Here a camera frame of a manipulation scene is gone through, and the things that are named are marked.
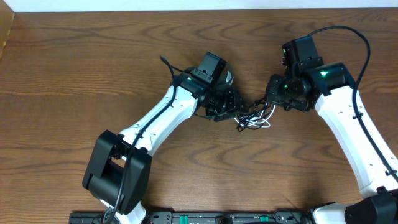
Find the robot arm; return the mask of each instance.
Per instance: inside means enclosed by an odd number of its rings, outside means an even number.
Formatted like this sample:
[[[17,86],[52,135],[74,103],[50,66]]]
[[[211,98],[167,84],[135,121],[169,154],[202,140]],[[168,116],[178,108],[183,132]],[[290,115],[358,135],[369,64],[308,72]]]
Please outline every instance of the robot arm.
[[[146,192],[152,156],[167,136],[200,106],[206,108],[206,117],[215,121],[246,112],[247,105],[231,85],[233,74],[223,72],[225,68],[227,63],[222,58],[208,52],[198,68],[173,75],[173,85],[163,99],[136,124],[119,134],[105,131],[99,136],[83,187],[111,208],[103,215],[105,221],[108,219],[106,223],[112,222],[113,214],[122,224],[143,220],[146,211],[140,201]],[[112,158],[126,160],[124,168]]]
[[[336,27],[353,30],[350,27]],[[285,75],[271,76],[266,99],[283,106],[286,111],[292,108],[304,112],[316,109],[342,147],[353,168],[359,191],[364,199],[354,205],[333,203],[314,208],[311,212],[313,222],[316,224],[395,223],[398,193],[397,158],[366,112],[358,92],[359,83],[355,83],[342,63],[323,64],[311,34],[292,40],[282,48],[284,51],[282,63],[286,65]],[[354,111],[355,92],[359,113]],[[377,148],[365,135],[359,118]]]
[[[124,136],[124,141],[132,144],[141,127],[169,102],[173,95],[173,90],[174,88],[171,86],[163,99],[150,112],[136,124],[120,132]],[[146,129],[144,134],[142,134],[142,138],[136,144],[136,148],[146,148],[150,156],[155,154],[157,148],[182,121],[190,118],[196,111],[198,99],[193,97],[190,91],[180,86],[176,88],[176,91],[173,104]]]
[[[377,195],[378,187],[384,186],[387,190],[394,190],[398,188],[398,183],[391,175],[386,175],[386,167],[366,138],[358,121],[353,119],[355,115],[353,103],[351,97],[347,97],[352,94],[353,90],[349,86],[334,89],[331,91],[331,95],[319,97],[315,109],[329,125],[343,149],[353,168],[362,198],[368,198]],[[359,92],[357,102],[359,111],[363,114],[362,119],[372,138],[388,163],[394,170],[397,170],[397,158],[370,119],[362,104]]]

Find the black cable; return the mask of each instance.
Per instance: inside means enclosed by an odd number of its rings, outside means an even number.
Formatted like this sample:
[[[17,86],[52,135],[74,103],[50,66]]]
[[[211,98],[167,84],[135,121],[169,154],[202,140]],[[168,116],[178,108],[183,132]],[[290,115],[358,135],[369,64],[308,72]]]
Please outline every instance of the black cable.
[[[102,214],[95,216],[93,218],[93,221],[91,221],[90,224],[97,224],[98,222],[100,222],[103,219],[103,217],[106,215],[106,213],[108,212],[109,208],[107,208]]]
[[[173,66],[171,66],[171,64],[169,63],[169,61],[167,61],[167,59],[161,55],[160,59],[162,60],[163,63],[165,63],[170,70],[170,73],[172,74],[172,80],[174,82],[174,71],[173,71]],[[173,95],[170,99],[170,101],[166,104],[166,106],[164,106],[157,114],[155,114],[155,116],[153,116],[142,128],[141,130],[138,131],[137,136],[134,138],[131,147],[130,147],[130,151],[129,154],[126,156],[126,162],[124,163],[124,170],[123,170],[123,175],[122,175],[122,179],[121,179],[121,183],[120,183],[120,188],[119,188],[119,192],[118,192],[118,197],[116,198],[116,203],[112,209],[112,213],[110,215],[110,217],[108,217],[108,220],[106,221],[105,224],[110,224],[116,214],[116,211],[118,210],[118,207],[120,206],[121,203],[121,195],[124,189],[124,183],[126,181],[126,177],[127,177],[127,168],[130,165],[131,162],[131,157],[132,157],[132,153],[134,152],[134,148],[138,142],[138,140],[142,137],[142,134],[144,133],[144,131],[165,111],[167,110],[167,108],[169,108],[169,106],[172,105],[174,99],[175,99],[175,94],[177,93],[177,87],[175,85],[173,85]]]
[[[263,105],[263,107],[262,107],[261,109],[257,110],[257,107],[258,107],[259,105]],[[238,125],[236,126],[236,129],[237,129],[239,132],[244,131],[246,128],[248,128],[248,129],[250,129],[250,130],[257,130],[257,129],[260,129],[261,127],[263,127],[263,125],[265,124],[265,122],[263,122],[262,124],[258,124],[258,127],[256,127],[256,128],[251,128],[251,127],[249,127],[249,122],[250,122],[250,121],[259,121],[259,120],[264,119],[264,118],[266,118],[267,116],[269,116],[269,114],[271,113],[271,111],[267,113],[266,110],[267,110],[268,108],[270,108],[270,107],[271,107],[271,104],[268,103],[267,101],[265,101],[265,98],[262,98],[262,99],[260,99],[260,100],[254,101],[254,103],[253,103],[251,106],[249,106],[249,109],[250,109],[250,108],[253,108],[253,109],[252,109],[252,112],[247,113],[247,114],[238,114],[238,115],[236,116],[236,119],[239,121]],[[260,117],[260,118],[258,118],[258,119],[255,119],[255,120],[251,120],[251,118],[253,118],[254,116],[260,115],[261,111],[265,111],[265,114],[264,114],[262,117]]]
[[[174,69],[174,70],[177,70],[177,71],[179,71],[179,72],[184,72],[183,70],[181,70],[181,69],[179,69],[179,68],[177,68],[177,67],[174,67],[173,65],[171,65],[171,67]]]
[[[205,118],[205,119],[208,119],[208,120],[211,120],[211,119],[215,118],[215,116],[203,116],[203,115],[199,115],[199,114],[196,114],[196,113],[194,113],[193,115],[197,116],[199,118]]]
[[[364,122],[362,120],[362,114],[359,112],[358,105],[357,105],[357,102],[356,102],[356,95],[357,95],[357,92],[358,92],[359,83],[361,82],[361,79],[363,77],[363,74],[365,73],[365,69],[368,66],[369,59],[371,57],[371,46],[369,44],[369,41],[367,40],[367,38],[362,33],[360,33],[360,31],[358,31],[358,30],[356,30],[356,29],[354,29],[352,27],[349,27],[349,26],[324,27],[324,28],[318,29],[318,30],[310,33],[309,35],[313,35],[313,34],[316,34],[316,33],[319,33],[319,32],[325,31],[325,30],[329,30],[329,29],[347,29],[347,30],[350,30],[350,31],[354,32],[356,35],[358,35],[366,44],[367,56],[366,56],[365,64],[363,65],[361,73],[359,74],[358,79],[356,80],[354,91],[353,91],[353,107],[354,107],[354,112],[355,112],[354,119],[358,119],[359,125],[361,125],[361,128],[362,128],[364,134],[366,135],[366,137],[368,138],[369,142],[373,146],[375,152],[380,157],[380,160],[383,162],[384,166],[387,168],[388,175],[392,175],[392,177],[398,183],[397,171],[392,169],[392,167],[390,166],[390,164],[387,162],[386,158],[384,157],[383,153],[380,151],[380,149],[378,148],[377,144],[374,142],[372,136],[370,135],[368,129],[366,128],[366,126],[365,126],[365,124],[364,124]]]

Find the black bracket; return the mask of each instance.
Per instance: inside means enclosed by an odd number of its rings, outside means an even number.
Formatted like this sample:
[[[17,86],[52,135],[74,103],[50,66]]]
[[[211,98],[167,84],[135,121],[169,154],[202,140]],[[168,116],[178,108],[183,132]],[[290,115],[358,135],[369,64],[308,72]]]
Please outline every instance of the black bracket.
[[[377,195],[346,207],[347,224],[393,224],[397,218],[397,190],[377,188]]]
[[[176,83],[198,98],[196,110],[204,107],[205,118],[224,121],[248,112],[247,103],[239,90],[232,86],[233,71],[224,59],[207,52],[198,68],[186,71],[188,73],[183,72],[176,78]]]
[[[83,178],[83,187],[94,197],[114,206],[124,169],[112,158],[119,159],[131,153],[122,202],[117,208],[119,213],[125,215],[131,212],[146,192],[152,156],[147,154],[146,149],[131,149],[123,137],[108,130],[98,137]]]

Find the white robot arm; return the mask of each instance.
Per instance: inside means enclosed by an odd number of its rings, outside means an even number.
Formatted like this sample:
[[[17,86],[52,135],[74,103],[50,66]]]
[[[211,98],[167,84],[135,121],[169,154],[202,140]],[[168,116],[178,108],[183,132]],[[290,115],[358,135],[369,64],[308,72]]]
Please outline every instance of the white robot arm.
[[[376,154],[374,148],[363,133],[358,120],[353,119],[355,112],[351,96],[353,89],[344,86],[331,91],[328,96],[321,95],[315,109],[335,134],[349,164],[353,168],[359,192],[363,199],[378,194],[377,189],[384,186],[386,190],[398,189],[398,183],[391,175],[387,175],[386,167]],[[388,148],[386,142],[376,129],[362,100],[357,94],[359,111],[372,138],[394,170],[398,170],[396,156]],[[316,224],[345,224],[345,211],[348,205],[338,203],[316,208],[312,212]]]
[[[222,58],[208,52],[198,68],[189,68],[179,76],[174,75],[165,58],[161,59],[173,76],[173,85],[166,95],[142,119],[118,135],[105,131],[91,154],[83,187],[110,208],[103,215],[105,223],[111,223],[114,216],[122,224],[140,223],[144,219],[146,211],[140,200],[147,188],[152,156],[199,106],[205,107],[206,117],[215,121],[247,113],[248,106],[231,85],[233,74],[223,72],[227,63]],[[126,160],[124,168],[114,163],[112,157]]]

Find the black joint housing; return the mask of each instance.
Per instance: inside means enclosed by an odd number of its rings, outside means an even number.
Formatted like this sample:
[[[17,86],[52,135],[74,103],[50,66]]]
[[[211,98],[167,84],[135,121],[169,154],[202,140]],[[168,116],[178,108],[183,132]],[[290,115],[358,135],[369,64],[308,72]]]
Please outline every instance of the black joint housing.
[[[397,190],[377,188],[377,195],[346,207],[346,224],[393,224],[398,222]]]
[[[111,160],[128,154],[131,155],[131,162],[126,170]],[[122,135],[106,130],[95,143],[83,178],[83,187],[94,197],[114,206],[123,172],[127,172],[122,202],[117,210],[121,214],[128,214],[146,192],[151,163],[152,157],[146,149],[131,149],[131,145],[123,141]]]
[[[283,106],[286,111],[314,109],[321,95],[343,86],[354,88],[354,78],[342,63],[323,64],[312,37],[305,36],[282,46],[285,75],[271,76],[266,100]]]
[[[226,66],[226,61],[219,56],[207,52],[198,68],[194,69],[193,76],[209,85],[214,85]]]

